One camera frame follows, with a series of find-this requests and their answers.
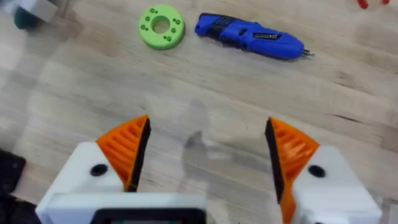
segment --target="wooden surface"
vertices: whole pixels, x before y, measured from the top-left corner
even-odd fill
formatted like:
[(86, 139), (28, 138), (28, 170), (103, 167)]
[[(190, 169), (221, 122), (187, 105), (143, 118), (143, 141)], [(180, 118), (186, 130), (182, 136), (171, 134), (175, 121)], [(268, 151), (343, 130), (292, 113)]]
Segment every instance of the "wooden surface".
[[(158, 3), (187, 25), (172, 50), (137, 33), (141, 12)], [(149, 114), (140, 191), (207, 194), (216, 223), (280, 223), (263, 135), (275, 116), (339, 147), (383, 208), (395, 206), (398, 1), (369, 0), (365, 11), (355, 0), (59, 5), (31, 34), (0, 14), (0, 147), (28, 160), (18, 197), (38, 202), (79, 142)], [(317, 56), (283, 62), (222, 48), (193, 33), (201, 12), (290, 32)]]

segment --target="white plastic part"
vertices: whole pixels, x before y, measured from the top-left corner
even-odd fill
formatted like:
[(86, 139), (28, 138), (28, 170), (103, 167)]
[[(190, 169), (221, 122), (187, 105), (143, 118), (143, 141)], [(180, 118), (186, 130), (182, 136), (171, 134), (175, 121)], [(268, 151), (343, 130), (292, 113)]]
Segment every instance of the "white plastic part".
[(101, 208), (199, 208), (204, 210), (204, 195), (168, 193), (58, 194), (47, 206), (55, 224), (89, 224)]
[[(325, 177), (308, 169), (319, 166)], [(291, 224), (378, 224), (382, 212), (339, 150), (320, 146), (293, 183)]]
[(20, 0), (19, 5), (45, 22), (50, 22), (58, 10), (48, 0)]
[[(107, 165), (108, 171), (94, 177), (90, 171), (97, 164)], [(123, 183), (95, 142), (83, 142), (77, 146), (38, 204), (36, 213), (42, 224), (54, 223), (47, 211), (54, 195), (78, 192), (123, 192)]]
[[(108, 171), (92, 176), (91, 168)], [(80, 143), (36, 208), (42, 224), (89, 224), (101, 208), (199, 208), (205, 195), (123, 192), (123, 183), (95, 142)]]

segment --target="orange gripper pad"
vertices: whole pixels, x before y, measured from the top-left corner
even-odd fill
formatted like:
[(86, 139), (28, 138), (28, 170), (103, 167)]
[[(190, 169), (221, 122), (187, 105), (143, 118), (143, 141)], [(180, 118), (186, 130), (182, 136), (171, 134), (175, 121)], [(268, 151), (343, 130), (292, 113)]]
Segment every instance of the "orange gripper pad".
[(290, 223), (295, 210), (293, 181), (318, 149), (319, 143), (275, 118), (269, 118), (266, 137), (270, 147), (275, 189), (282, 218), (284, 223)]
[(150, 135), (148, 115), (132, 119), (96, 140), (123, 182), (124, 191), (137, 190)]

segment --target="screwdriver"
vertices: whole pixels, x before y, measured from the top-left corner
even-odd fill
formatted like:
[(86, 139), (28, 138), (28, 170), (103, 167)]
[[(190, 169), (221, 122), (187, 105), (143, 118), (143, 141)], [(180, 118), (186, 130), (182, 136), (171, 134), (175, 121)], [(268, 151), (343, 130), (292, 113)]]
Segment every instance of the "screwdriver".
[(263, 27), (258, 22), (248, 22), (231, 16), (202, 13), (195, 32), (201, 37), (210, 37), (225, 45), (282, 60), (315, 56), (304, 48), (303, 42), (291, 34)]

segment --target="green 3d printed disc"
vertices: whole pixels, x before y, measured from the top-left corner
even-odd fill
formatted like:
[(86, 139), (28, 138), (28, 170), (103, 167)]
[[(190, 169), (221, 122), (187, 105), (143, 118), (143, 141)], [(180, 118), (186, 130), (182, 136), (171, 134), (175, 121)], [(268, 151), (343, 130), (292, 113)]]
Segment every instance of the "green 3d printed disc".
[[(156, 23), (168, 21), (169, 29), (161, 34), (154, 31)], [(171, 6), (157, 5), (145, 10), (138, 23), (140, 36), (150, 47), (166, 50), (175, 47), (184, 35), (184, 21), (180, 13)]]

